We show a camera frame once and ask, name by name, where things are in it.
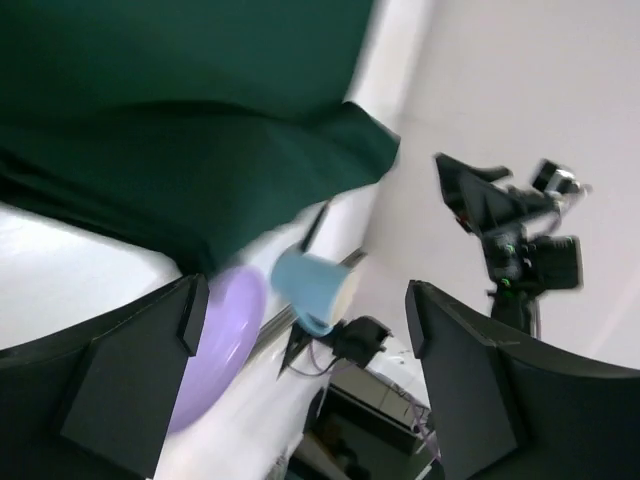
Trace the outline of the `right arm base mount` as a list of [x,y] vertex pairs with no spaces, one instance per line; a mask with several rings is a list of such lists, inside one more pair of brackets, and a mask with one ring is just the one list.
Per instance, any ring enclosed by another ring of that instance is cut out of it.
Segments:
[[[329,334],[319,338],[311,336],[297,323],[294,323],[279,373],[282,374],[285,370],[290,369],[303,377],[320,377],[328,373],[341,360],[360,369],[365,369],[378,353],[386,351],[384,342],[390,336],[390,330],[371,316],[360,316],[349,323],[342,320]],[[331,350],[334,359],[327,367],[317,365],[312,352],[314,342],[319,342]],[[315,373],[302,372],[292,366],[305,349],[308,350],[309,360],[316,369]]]

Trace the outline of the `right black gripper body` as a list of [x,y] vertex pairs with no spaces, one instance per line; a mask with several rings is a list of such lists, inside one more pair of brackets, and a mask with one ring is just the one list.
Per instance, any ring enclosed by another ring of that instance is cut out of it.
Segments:
[[579,239],[556,236],[563,217],[585,198],[585,185],[564,166],[543,159],[529,189],[499,187],[512,172],[475,168],[434,156],[445,205],[479,238],[488,276],[502,290],[573,290],[582,286]]

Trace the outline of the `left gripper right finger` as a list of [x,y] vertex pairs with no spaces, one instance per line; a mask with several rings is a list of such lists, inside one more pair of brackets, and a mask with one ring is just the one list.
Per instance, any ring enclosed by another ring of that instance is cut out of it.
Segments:
[[448,479],[635,479],[639,373],[411,281],[405,310]]

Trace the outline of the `dark green cloth napkin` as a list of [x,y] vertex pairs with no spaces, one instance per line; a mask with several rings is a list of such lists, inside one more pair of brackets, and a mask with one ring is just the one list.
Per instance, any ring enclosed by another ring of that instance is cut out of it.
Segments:
[[370,1],[5,1],[1,199],[218,272],[378,182],[398,137],[346,97]]

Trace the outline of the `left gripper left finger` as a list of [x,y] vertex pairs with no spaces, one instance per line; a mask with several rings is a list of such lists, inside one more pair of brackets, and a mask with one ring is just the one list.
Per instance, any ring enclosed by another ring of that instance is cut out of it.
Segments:
[[2,350],[2,478],[152,478],[208,296],[184,276]]

